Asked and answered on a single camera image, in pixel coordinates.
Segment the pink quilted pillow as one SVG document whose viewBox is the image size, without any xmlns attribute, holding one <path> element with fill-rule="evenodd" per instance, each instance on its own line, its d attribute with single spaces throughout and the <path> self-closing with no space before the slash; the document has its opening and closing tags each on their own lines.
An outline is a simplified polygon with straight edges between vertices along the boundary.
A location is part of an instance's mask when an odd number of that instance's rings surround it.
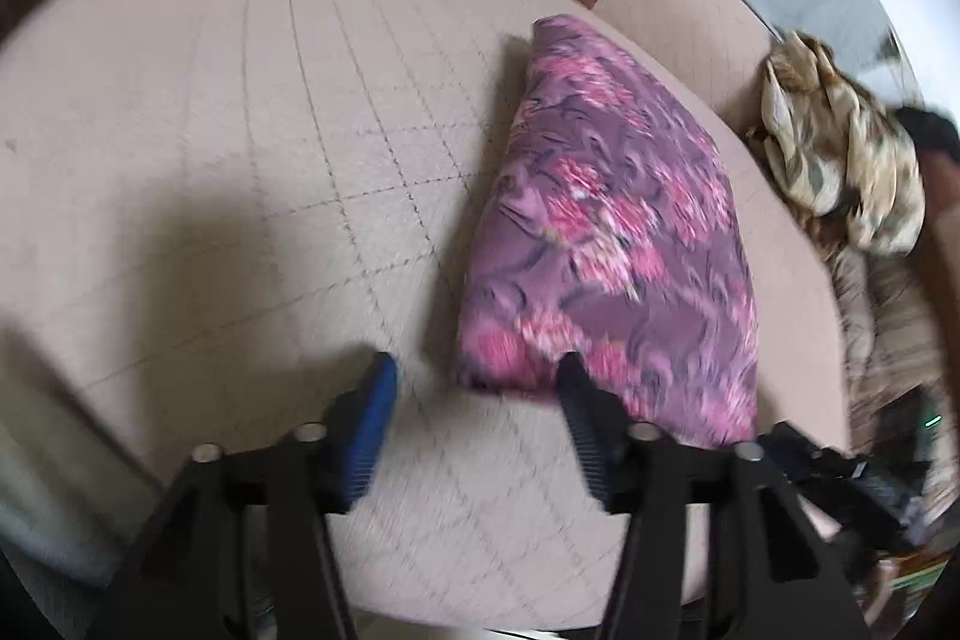
<svg viewBox="0 0 960 640">
<path fill-rule="evenodd" d="M 775 38 L 742 0 L 576 0 L 635 41 L 742 135 L 760 123 Z"/>
</svg>

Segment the pink quilted bedspread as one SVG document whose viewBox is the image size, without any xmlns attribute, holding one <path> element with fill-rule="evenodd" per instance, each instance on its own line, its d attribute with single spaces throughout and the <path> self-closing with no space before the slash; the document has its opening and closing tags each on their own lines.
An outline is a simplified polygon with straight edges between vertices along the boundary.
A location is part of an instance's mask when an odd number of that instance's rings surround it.
<svg viewBox="0 0 960 640">
<path fill-rule="evenodd" d="M 623 526 L 558 409 L 460 392 L 457 289 L 535 21 L 573 0 L 50 0 L 2 50 L 2 536 L 101 585 L 190 450 L 262 447 L 374 349 L 355 606 L 594 624 Z"/>
</svg>

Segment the purple pink floral garment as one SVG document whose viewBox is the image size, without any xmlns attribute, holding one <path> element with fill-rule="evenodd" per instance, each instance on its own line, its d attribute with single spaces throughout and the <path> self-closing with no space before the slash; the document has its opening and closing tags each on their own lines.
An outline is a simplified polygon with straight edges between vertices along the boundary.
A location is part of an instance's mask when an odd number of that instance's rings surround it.
<svg viewBox="0 0 960 640">
<path fill-rule="evenodd" d="M 757 303 L 718 148 L 631 53 L 557 14 L 532 31 L 470 249 L 455 375 L 548 398 L 566 354 L 682 442 L 754 435 Z"/>
</svg>

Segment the cream floral leaf blanket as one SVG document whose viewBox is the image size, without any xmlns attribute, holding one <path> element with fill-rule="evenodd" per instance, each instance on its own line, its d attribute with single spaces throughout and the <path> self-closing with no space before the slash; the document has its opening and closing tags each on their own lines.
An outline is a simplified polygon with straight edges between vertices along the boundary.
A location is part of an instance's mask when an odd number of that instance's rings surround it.
<svg viewBox="0 0 960 640">
<path fill-rule="evenodd" d="M 918 242 L 926 197 L 913 140 L 822 41 L 791 31 L 771 49 L 747 142 L 823 257 L 907 255 Z"/>
</svg>

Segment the grey striped blanket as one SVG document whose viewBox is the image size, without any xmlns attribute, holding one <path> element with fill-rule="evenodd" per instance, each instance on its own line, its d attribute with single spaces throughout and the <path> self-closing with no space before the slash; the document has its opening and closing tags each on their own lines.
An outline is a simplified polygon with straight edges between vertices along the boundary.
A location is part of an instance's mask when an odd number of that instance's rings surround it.
<svg viewBox="0 0 960 640">
<path fill-rule="evenodd" d="M 827 257 L 839 308 L 851 438 L 874 442 L 878 413 L 914 388 L 934 398 L 934 456 L 958 464 L 958 438 L 947 353 L 934 307 L 905 257 L 877 257 L 846 247 Z"/>
</svg>

